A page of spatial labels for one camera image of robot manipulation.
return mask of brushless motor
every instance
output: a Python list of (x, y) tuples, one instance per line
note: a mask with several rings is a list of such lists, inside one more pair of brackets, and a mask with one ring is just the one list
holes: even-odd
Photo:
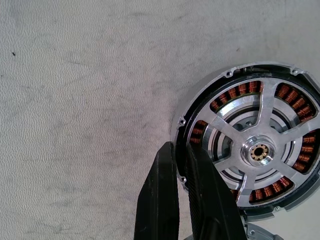
[(205, 77), (183, 99), (171, 128), (184, 188), (191, 144), (207, 151), (249, 220), (301, 203), (320, 184), (319, 90), (308, 72), (278, 62)]

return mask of copper coil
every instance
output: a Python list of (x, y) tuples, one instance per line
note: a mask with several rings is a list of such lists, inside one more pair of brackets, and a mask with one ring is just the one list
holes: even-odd
[(297, 110), (305, 103), (306, 103), (306, 100), (301, 96), (292, 104), (292, 107), (294, 108), (294, 110)]
[(291, 103), (292, 101), (294, 101), (297, 97), (299, 96), (299, 93), (295, 90), (292, 89), (289, 94), (285, 97), (285, 101), (287, 101), (288, 103)]
[(300, 118), (300, 121), (301, 122), (308, 121), (308, 120), (312, 119), (313, 117), (314, 116), (312, 116), (312, 115), (304, 116), (304, 117)]
[(306, 144), (311, 144), (316, 142), (316, 136), (304, 136), (302, 141)]
[(238, 91), (240, 94), (245, 94), (247, 91), (247, 86), (245, 83), (238, 86)]
[(277, 181), (272, 184), (272, 188), (276, 193), (282, 190), (282, 186)]
[(216, 110), (216, 109), (219, 108), (219, 104), (218, 104), (215, 100), (213, 100), (213, 101), (210, 103), (210, 108), (211, 108), (212, 110)]
[(264, 198), (264, 195), (263, 195), (261, 189), (255, 190), (255, 199), (256, 200), (260, 200), (260, 199), (263, 199), (263, 198)]
[(306, 165), (304, 165), (303, 163), (301, 162), (295, 162), (294, 165), (293, 165), (293, 168), (298, 170), (299, 172), (302, 172), (303, 170), (305, 170), (306, 168)]
[(238, 191), (237, 190), (234, 190), (234, 189), (230, 189), (233, 197), (236, 199), (238, 197)]
[(202, 134), (204, 132), (204, 129), (203, 128), (197, 128), (197, 127), (195, 127), (195, 128), (193, 128), (193, 130), (192, 130), (192, 133), (193, 134)]
[(225, 104), (226, 102), (228, 102), (227, 95), (225, 95), (224, 93), (222, 93), (222, 94), (219, 96), (219, 99), (220, 99), (220, 101), (222, 102), (222, 104)]
[(202, 126), (207, 125), (207, 123), (205, 121), (203, 121), (203, 120), (199, 120), (196, 123), (199, 124), (199, 125), (202, 125)]
[(199, 144), (200, 138), (199, 137), (190, 137), (190, 142), (192, 142), (194, 144)]
[(271, 189), (271, 187), (269, 187), (269, 186), (266, 186), (266, 187), (263, 189), (263, 192), (264, 192), (264, 195), (265, 195), (266, 197), (270, 197), (270, 196), (273, 195), (272, 189)]
[(262, 93), (262, 89), (264, 89), (264, 84), (260, 82), (259, 93)]
[(249, 82), (249, 93), (255, 93), (257, 90), (257, 82), (251, 81)]
[(301, 152), (304, 153), (313, 153), (314, 151), (314, 146), (302, 146)]
[(301, 161), (301, 162), (307, 163), (310, 160), (310, 156), (309, 155), (305, 155), (305, 154), (300, 154), (298, 156), (298, 160)]
[(285, 95), (289, 92), (290, 90), (290, 87), (287, 86), (287, 85), (281, 85), (276, 93), (276, 95), (279, 97), (279, 98), (284, 98)]
[(236, 89), (235, 88), (229, 89), (228, 90), (228, 94), (229, 94), (231, 99), (234, 99), (237, 96)]
[(299, 111), (296, 112), (296, 114), (298, 114), (299, 117), (302, 117), (306, 114), (309, 114), (311, 112), (311, 107), (310, 106), (305, 106), (303, 108), (301, 108)]
[(280, 181), (281, 185), (284, 186), (285, 188), (290, 185), (289, 180), (285, 176), (280, 178), (279, 181)]

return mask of circular opening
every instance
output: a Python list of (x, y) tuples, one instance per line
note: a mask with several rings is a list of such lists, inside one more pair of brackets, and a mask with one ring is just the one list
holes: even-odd
[(258, 147), (254, 150), (254, 154), (256, 156), (260, 156), (262, 153), (264, 152), (263, 148), (262, 147)]

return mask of gray wall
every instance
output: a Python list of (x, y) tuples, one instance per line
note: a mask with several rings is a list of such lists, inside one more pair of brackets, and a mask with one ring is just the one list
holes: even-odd
[[(0, 239), (132, 239), (179, 100), (221, 67), (320, 79), (319, 0), (0, 0)], [(317, 193), (263, 225), (320, 234)], [(191, 233), (180, 189), (181, 237)]]

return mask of aluminum spoke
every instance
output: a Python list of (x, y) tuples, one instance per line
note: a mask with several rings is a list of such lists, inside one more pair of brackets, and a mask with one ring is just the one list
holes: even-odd
[(197, 120), (203, 120), (207, 122), (213, 128), (217, 129), (224, 135), (231, 138), (234, 142), (244, 142), (245, 139), (242, 137), (241, 133), (238, 130), (236, 130), (233, 126), (231, 126), (229, 123), (223, 120), (220, 116), (211, 111), (209, 107), (207, 108), (207, 111), (200, 112), (200, 114), (197, 117)]
[(236, 165), (232, 157), (222, 158), (218, 161), (213, 162), (213, 164), (218, 172), (234, 167)]
[(299, 125), (281, 133), (279, 135), (279, 142), (282, 144), (289, 143), (295, 139), (301, 138), (306, 135), (310, 131), (316, 130), (320, 125), (320, 117), (319, 114), (305, 122), (300, 123)]
[(250, 206), (249, 204), (249, 197), (251, 192), (254, 189), (255, 182), (256, 182), (256, 175), (252, 174), (245, 174), (242, 182), (242, 186), (239, 190), (239, 195), (237, 197), (237, 204), (241, 204), (241, 206)]
[(276, 162), (276, 164), (273, 165), (273, 168), (294, 182), (296, 187), (300, 186), (308, 178), (308, 175), (303, 175), (282, 161)]
[(276, 78), (262, 78), (263, 90), (260, 96), (260, 109), (257, 119), (258, 126), (268, 126), (274, 109), (275, 93), (280, 80)]

